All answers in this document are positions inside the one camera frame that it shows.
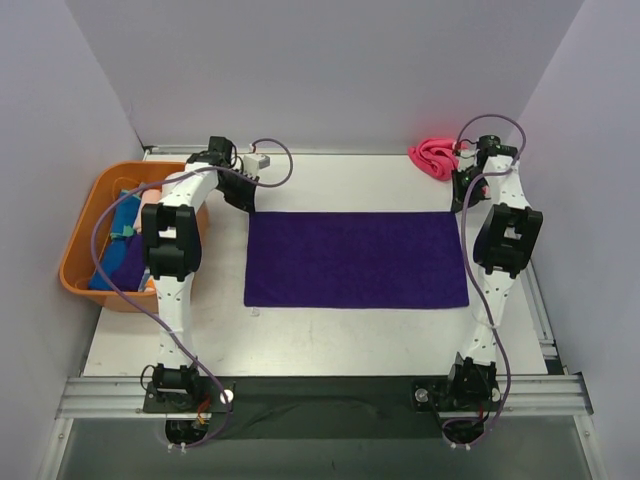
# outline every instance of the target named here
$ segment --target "purple cable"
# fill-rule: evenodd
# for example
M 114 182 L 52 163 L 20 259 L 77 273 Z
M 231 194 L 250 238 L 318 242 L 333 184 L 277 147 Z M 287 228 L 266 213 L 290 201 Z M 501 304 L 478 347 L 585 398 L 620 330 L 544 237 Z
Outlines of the purple cable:
M 189 177 L 191 177 L 193 175 L 196 175 L 198 173 L 212 172 L 212 171 L 230 172 L 233 175 L 237 175 L 238 177 L 242 178 L 243 180 L 245 180 L 245 181 L 247 181 L 249 183 L 252 183 L 252 184 L 254 184 L 254 185 L 258 186 L 258 187 L 264 187 L 264 188 L 275 188 L 275 187 L 279 187 L 280 185 L 283 185 L 284 183 L 286 183 L 291 178 L 291 175 L 293 174 L 293 157 L 291 155 L 291 152 L 289 151 L 289 149 L 283 143 L 281 143 L 280 141 L 275 140 L 273 138 L 260 138 L 258 140 L 255 140 L 254 142 L 251 143 L 251 146 L 253 147 L 253 151 L 255 151 L 256 145 L 258 143 L 263 143 L 263 142 L 275 143 L 276 145 L 280 146 L 285 151 L 285 153 L 287 154 L 287 157 L 289 159 L 289 173 L 287 174 L 287 176 L 283 180 L 281 180 L 279 182 L 276 182 L 276 183 L 260 183 L 260 182 L 257 182 L 255 180 L 252 180 L 250 178 L 247 178 L 244 175 L 242 175 L 240 172 L 238 172 L 236 170 L 232 170 L 230 168 L 215 167 L 215 166 L 199 168 L 198 170 L 194 170 L 192 172 L 187 172 L 184 175 L 180 175 L 179 177 L 176 177 L 176 178 L 171 178 L 169 180 L 160 180 L 160 181 L 157 181 L 157 182 L 147 183 L 147 184 L 145 184 L 143 186 L 140 186 L 140 187 L 134 188 L 133 190 L 130 190 L 125 195 L 121 196 L 115 202 L 113 202 L 102 213 L 100 218 L 98 218 L 98 221 L 96 222 L 96 225 L 93 227 L 93 231 L 91 232 L 91 245 L 90 245 L 90 247 L 91 247 L 90 248 L 90 250 L 91 250 L 91 259 L 93 260 L 93 263 L 96 266 L 96 271 L 104 279 L 104 281 L 107 283 L 107 285 L 109 285 L 109 287 L 111 287 L 111 289 L 114 292 L 116 292 L 116 294 L 118 294 L 125 302 L 127 302 L 130 305 L 132 305 L 136 309 L 140 310 L 145 315 L 151 317 L 151 319 L 153 319 L 158 325 L 160 325 L 164 330 L 166 330 L 166 332 L 169 334 L 169 336 L 175 342 L 175 344 L 178 346 L 178 348 L 182 351 L 182 353 L 184 353 L 187 356 L 187 358 L 189 358 L 189 360 L 191 360 L 198 368 L 200 368 L 204 373 L 207 374 L 207 376 L 211 379 L 211 381 L 216 386 L 216 388 L 218 390 L 220 390 L 222 398 L 224 398 L 226 413 L 225 413 L 223 424 L 220 427 L 218 427 L 217 429 L 215 429 L 213 432 L 208 433 L 207 435 L 205 435 L 204 438 L 202 438 L 202 440 L 194 442 L 194 443 L 192 443 L 190 445 L 186 445 L 185 446 L 186 448 L 192 448 L 192 447 L 197 447 L 197 446 L 203 445 L 204 443 L 208 442 L 209 440 L 212 440 L 213 438 L 215 438 L 218 435 L 220 435 L 227 428 L 227 426 L 229 425 L 229 420 L 231 419 L 231 408 L 229 406 L 229 398 L 227 397 L 227 394 L 224 391 L 224 386 L 222 385 L 220 380 L 218 380 L 218 378 L 211 372 L 211 370 L 209 370 L 200 360 L 198 360 L 198 358 L 194 354 L 192 354 L 187 349 L 187 347 L 185 347 L 185 345 L 180 341 L 180 339 L 175 335 L 175 333 L 173 333 L 173 331 L 171 330 L 171 327 L 169 327 L 169 325 L 167 325 L 167 323 L 164 320 L 162 320 L 157 314 L 153 313 L 152 311 L 148 310 L 144 306 L 140 305 L 133 298 L 129 297 L 126 293 L 124 293 L 122 290 L 120 290 L 118 287 L 116 287 L 114 285 L 114 283 L 111 281 L 109 276 L 106 274 L 106 272 L 104 271 L 104 269 L 100 265 L 100 259 L 98 257 L 98 253 L 96 251 L 96 236 L 97 236 L 97 233 L 98 233 L 98 229 L 100 228 L 100 225 L 102 225 L 102 223 L 105 221 L 105 219 L 107 218 L 109 213 L 112 210 L 114 210 L 118 205 L 120 205 L 122 202 L 124 202 L 127 198 L 129 198 L 129 197 L 131 197 L 131 196 L 133 196 L 133 195 L 135 195 L 137 193 L 140 193 L 143 190 L 148 190 L 150 188 L 161 187 L 162 185 L 167 185 L 169 183 L 180 182 L 180 181 L 185 180 L 185 179 L 187 179 L 187 178 L 189 178 Z
M 511 165 L 509 166 L 509 168 L 507 170 L 505 170 L 504 172 L 482 173 L 482 174 L 478 175 L 476 178 L 474 178 L 471 181 L 471 184 L 469 185 L 469 188 L 467 189 L 467 193 L 464 196 L 464 202 L 462 203 L 462 218 L 461 218 L 461 221 L 460 221 L 460 242 L 462 244 L 462 258 L 463 258 L 463 261 L 464 261 L 464 268 L 467 271 L 467 275 L 469 275 L 469 280 L 471 280 L 471 284 L 473 285 L 473 288 L 476 290 L 476 292 L 478 292 L 478 296 L 480 297 L 480 300 L 482 301 L 482 305 L 484 306 L 484 308 L 485 308 L 485 310 L 487 312 L 487 318 L 489 319 L 489 323 L 491 324 L 492 327 L 495 327 L 495 321 L 493 319 L 493 314 L 491 313 L 491 308 L 489 307 L 489 302 L 487 301 L 487 297 L 485 297 L 484 292 L 482 291 L 482 288 L 480 287 L 480 284 L 478 283 L 478 281 L 476 280 L 475 275 L 473 274 L 473 271 L 471 269 L 471 262 L 469 261 L 469 254 L 467 253 L 467 212 L 469 210 L 469 201 L 471 200 L 471 192 L 473 192 L 473 189 L 475 188 L 476 184 L 480 180 L 482 180 L 483 178 L 487 178 L 487 177 L 502 177 L 504 175 L 508 175 L 508 174 L 511 173 L 512 167 L 520 159 L 520 156 L 522 155 L 522 152 L 524 151 L 524 148 L 527 145 L 527 135 L 524 133 L 524 129 L 515 120 L 513 120 L 513 119 L 511 119 L 511 118 L 509 118 L 509 117 L 507 117 L 505 115 L 500 115 L 499 113 L 485 113 L 484 115 L 478 115 L 477 117 L 472 118 L 471 120 L 469 120 L 465 124 L 464 127 L 462 127 L 462 130 L 460 130 L 460 133 L 458 134 L 458 138 L 456 139 L 456 145 L 458 145 L 460 143 L 462 135 L 464 134 L 464 132 L 467 129 L 467 127 L 469 127 L 469 125 L 474 123 L 476 120 L 480 120 L 481 118 L 500 118 L 502 120 L 506 120 L 507 122 L 509 122 L 513 126 L 515 126 L 518 129 L 518 131 L 520 132 L 520 135 L 522 136 L 522 146 L 520 147 L 520 150 L 518 151 L 516 156 L 513 157 L 513 160 L 511 161 Z M 504 368 L 505 368 L 505 373 L 506 373 L 506 377 L 507 377 L 507 385 L 506 385 L 506 387 L 504 389 L 504 393 L 502 395 L 502 402 L 500 402 L 500 406 L 498 407 L 498 410 L 496 411 L 496 414 L 491 419 L 491 422 L 489 423 L 488 429 L 485 430 L 478 438 L 476 438 L 472 442 L 469 442 L 468 444 L 466 444 L 469 447 L 472 447 L 472 446 L 476 445 L 478 442 L 480 442 L 482 439 L 484 439 L 487 436 L 487 434 L 489 434 L 489 432 L 491 432 L 493 430 L 493 428 L 495 427 L 496 423 L 500 419 L 500 416 L 502 415 L 502 412 L 504 410 L 504 405 L 507 402 L 507 398 L 509 397 L 509 392 L 511 391 L 511 377 L 512 377 L 512 374 L 511 374 L 511 364 L 509 363 L 509 357 L 507 356 L 507 351 L 504 348 L 504 344 L 502 343 L 502 340 L 500 339 L 500 335 L 498 334 L 498 330 L 496 328 L 493 328 L 493 336 L 496 339 L 496 345 L 498 346 L 498 349 L 500 350 L 500 354 L 502 355 L 502 358 L 504 360 Z M 446 434 L 444 434 L 444 428 L 447 425 L 450 425 L 450 424 L 455 423 L 455 422 L 468 422 L 468 421 L 470 421 L 469 418 L 450 418 L 450 419 L 444 421 L 442 423 L 443 435 L 445 435 L 445 437 L 446 437 Z

